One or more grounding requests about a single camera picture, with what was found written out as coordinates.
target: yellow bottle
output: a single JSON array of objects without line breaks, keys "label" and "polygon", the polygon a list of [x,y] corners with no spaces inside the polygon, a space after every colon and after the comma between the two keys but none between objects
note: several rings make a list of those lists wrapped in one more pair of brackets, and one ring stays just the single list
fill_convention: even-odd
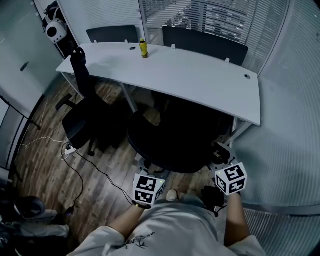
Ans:
[{"label": "yellow bottle", "polygon": [[147,43],[143,38],[140,39],[140,44],[139,45],[140,45],[142,57],[145,58],[145,59],[148,58],[149,57],[149,53],[148,53],[148,50],[147,50]]}]

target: white cable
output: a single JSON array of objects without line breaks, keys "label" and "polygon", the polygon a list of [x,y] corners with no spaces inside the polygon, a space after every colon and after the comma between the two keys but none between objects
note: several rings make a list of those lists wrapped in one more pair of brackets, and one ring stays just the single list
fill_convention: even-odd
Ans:
[{"label": "white cable", "polygon": [[68,154],[66,158],[62,158],[63,155],[65,155],[65,154],[66,154],[66,153],[63,153],[63,154],[61,155],[61,157],[60,157],[62,161],[66,160],[66,159],[70,156],[70,155]]},{"label": "white cable", "polygon": [[67,143],[67,141],[59,141],[59,140],[54,140],[50,137],[41,137],[41,138],[37,138],[36,140],[32,141],[31,143],[25,145],[25,144],[17,144],[17,146],[25,146],[25,148],[27,148],[29,145],[31,145],[32,143],[36,142],[36,141],[39,141],[39,140],[42,140],[42,139],[50,139],[52,140],[53,142],[59,142],[59,143]]}]

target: power strip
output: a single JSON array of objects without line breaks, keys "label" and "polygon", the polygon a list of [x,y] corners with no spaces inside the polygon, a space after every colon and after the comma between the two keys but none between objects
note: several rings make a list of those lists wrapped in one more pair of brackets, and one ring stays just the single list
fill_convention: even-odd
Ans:
[{"label": "power strip", "polygon": [[64,150],[64,154],[66,156],[69,156],[70,154],[73,154],[74,152],[76,152],[76,149],[73,146],[69,150],[68,149]]}]

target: window blinds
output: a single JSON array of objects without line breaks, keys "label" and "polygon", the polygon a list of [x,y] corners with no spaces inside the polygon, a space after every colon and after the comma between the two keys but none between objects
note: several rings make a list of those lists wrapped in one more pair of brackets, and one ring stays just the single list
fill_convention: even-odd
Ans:
[{"label": "window blinds", "polygon": [[134,25],[138,37],[144,30],[138,0],[59,0],[64,16],[79,44],[90,43],[87,30]]},{"label": "window blinds", "polygon": [[145,35],[163,45],[162,27],[224,37],[248,46],[243,67],[263,66],[286,13],[287,0],[140,0]]}]

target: shoe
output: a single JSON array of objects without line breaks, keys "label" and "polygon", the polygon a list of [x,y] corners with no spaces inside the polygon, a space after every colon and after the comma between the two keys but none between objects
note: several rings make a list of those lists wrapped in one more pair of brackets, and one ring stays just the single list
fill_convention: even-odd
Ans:
[{"label": "shoe", "polygon": [[168,202],[173,202],[178,200],[178,192],[175,189],[169,190],[169,192],[166,194],[166,200]]}]

